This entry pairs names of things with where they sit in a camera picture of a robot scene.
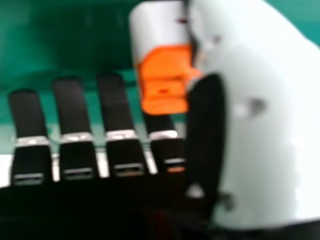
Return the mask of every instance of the green surface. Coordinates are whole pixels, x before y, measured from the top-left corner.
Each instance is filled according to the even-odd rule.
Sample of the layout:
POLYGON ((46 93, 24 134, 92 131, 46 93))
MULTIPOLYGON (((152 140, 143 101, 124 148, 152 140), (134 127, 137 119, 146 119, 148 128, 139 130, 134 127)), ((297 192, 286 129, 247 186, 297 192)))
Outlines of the green surface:
MULTIPOLYGON (((14 129, 7 94, 39 92, 53 147, 59 140, 50 86, 55 77, 82 77, 97 145, 103 130, 95 75, 121 71, 132 111, 141 122, 131 72, 129 11, 139 0, 0 0, 0 153, 11 153, 14 129)), ((320 45, 320 0, 269 0, 320 45)))

